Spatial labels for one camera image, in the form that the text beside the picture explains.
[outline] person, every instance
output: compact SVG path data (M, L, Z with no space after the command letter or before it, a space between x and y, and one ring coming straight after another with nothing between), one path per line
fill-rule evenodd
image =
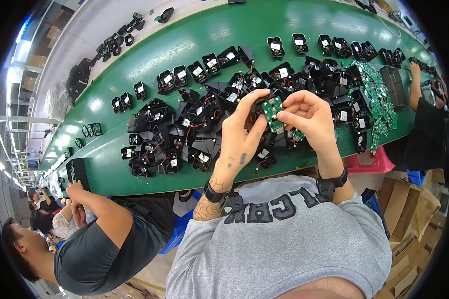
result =
M78 230L56 252L13 218L2 239L22 276L46 279L79 296L107 293L141 271L170 239L174 214L160 196L112 201L85 191L80 181L66 188ZM97 219L87 223L84 207Z
M30 226L34 230L40 230L43 234L52 234L61 239L68 239L74 232L78 230L78 226L72 217L71 199L63 199L65 204L63 209L58 213L46 212L45 210L32 211L30 217ZM86 223L90 223L95 219L95 215L84 207L86 215Z
M52 200L50 196L48 196L48 194L42 189L41 186L38 186L38 189L42 193L41 195L38 195L38 193L34 188L29 188L27 191L30 203L32 205L35 204L35 210L44 210L45 212L55 212L60 209L60 206L58 206L56 201Z
M435 94L436 105L422 99L421 71L419 65L411 62L409 70L412 82L409 105L416 112L414 126L409 135L384 145L389 160L396 165L395 170L424 171L427 169L449 168L446 162L446 111L447 87L443 78L437 73L443 92ZM449 171L445 171L446 182Z
M223 122L221 155L207 185L213 193L230 192L255 155L266 118L261 114L249 132L244 125L253 103L268 94L246 95ZM322 179L341 177L329 104L306 90L282 104L278 120L305 134ZM225 217L219 202L200 198L168 274L168 299L370 299L385 282L392 253L382 221L349 180L332 201L307 176L267 178L235 191L243 205Z

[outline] pink plastic stool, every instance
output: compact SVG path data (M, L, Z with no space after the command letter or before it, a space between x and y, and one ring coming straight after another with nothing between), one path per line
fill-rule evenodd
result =
M347 169L347 173L386 173L394 168L394 164L387 158L386 152L383 146L379 146L376 149L376 154L371 155L371 158L375 159L371 165L359 164L357 154L354 154L349 158L351 167Z

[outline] stack of circuit boards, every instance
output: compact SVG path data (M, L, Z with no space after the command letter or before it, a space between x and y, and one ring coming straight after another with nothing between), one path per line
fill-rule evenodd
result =
M364 92L370 102L371 111L368 112L372 123L372 143L371 153L375 154L379 144L379 136L382 134L387 136L389 130L397 129L397 115L394 111L391 98L389 97L387 87L384 84L381 73L378 69L372 67L368 63L362 63L354 60L349 63L345 60L341 61L345 68L350 66L357 66L361 80L364 84L359 86L359 89ZM351 97L353 90L350 89L348 97Z

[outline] green workbench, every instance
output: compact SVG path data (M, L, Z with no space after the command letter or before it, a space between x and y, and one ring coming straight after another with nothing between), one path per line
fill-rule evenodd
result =
M391 30L397 28L385 21ZM154 97L164 100L174 108L178 106L177 91L167 95L158 95L152 88L156 76L179 65L190 65L201 57L224 51L231 45L249 45L253 49L255 62L253 67L259 72L273 69L287 61L296 72L304 67L305 57L299 56L292 44L292 33L304 33L309 42L308 56L319 59L322 49L317 44L319 34L328 34L331 38L343 37L348 42L369 40L379 50L394 50L400 47L406 57L417 57L429 65L437 63L429 52L412 36L403 30L402 37L396 38L379 18L367 11L351 5L327 0L248 0L242 5L222 5L199 12L183 20L177 21L151 35L106 68L96 80L78 98L75 107L65 117L48 146L40 170L48 170L55 163L66 147L73 147L73 158L84 157L90 189L92 192L105 195L135 195L165 192L190 188L201 188L210 173L195 170L184 163L177 174L155 175L149 178L135 177L128 172L128 160L122 160L120 149L128 145L127 123L132 113L137 113L148 100L138 102L134 97L133 85L143 81L148 86L148 99ZM285 57L275 61L269 52L267 37L279 36L283 40ZM376 65L383 62L379 57L371 61ZM227 82L239 70L243 73L249 69L239 63L221 71L221 75L212 79L216 82ZM409 91L409 75L400 70L405 82L405 90ZM200 85L188 76L188 87L198 91ZM114 114L111 100L127 91L133 95L131 111ZM387 137L381 135L380 144L388 143L409 134L414 112L410 107L396 109L398 129L391 130ZM101 123L103 135L84 138L81 126L88 123ZM340 126L343 137L338 141L342 157L356 153L352 140L350 125ZM82 138L85 147L78 149L75 138ZM275 150L278 163L269 169L256 170L257 161L253 159L238 175L236 181L257 177L271 176L293 171L296 168L311 166L317 163L316 155L311 151L289 154L285 150ZM60 176L67 178L65 161L57 169Z

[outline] white cable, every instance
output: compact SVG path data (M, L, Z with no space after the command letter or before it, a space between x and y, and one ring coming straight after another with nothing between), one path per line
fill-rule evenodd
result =
M389 29L389 27L386 25L386 23L384 23L383 18L381 18L380 15L377 15L377 16L379 17L379 21L381 21L381 23L383 23L384 27L386 27L390 33L392 33L397 38L401 38L401 30L399 29L399 27L396 26L397 30L399 31L399 36L397 36L397 34L392 32L391 29Z

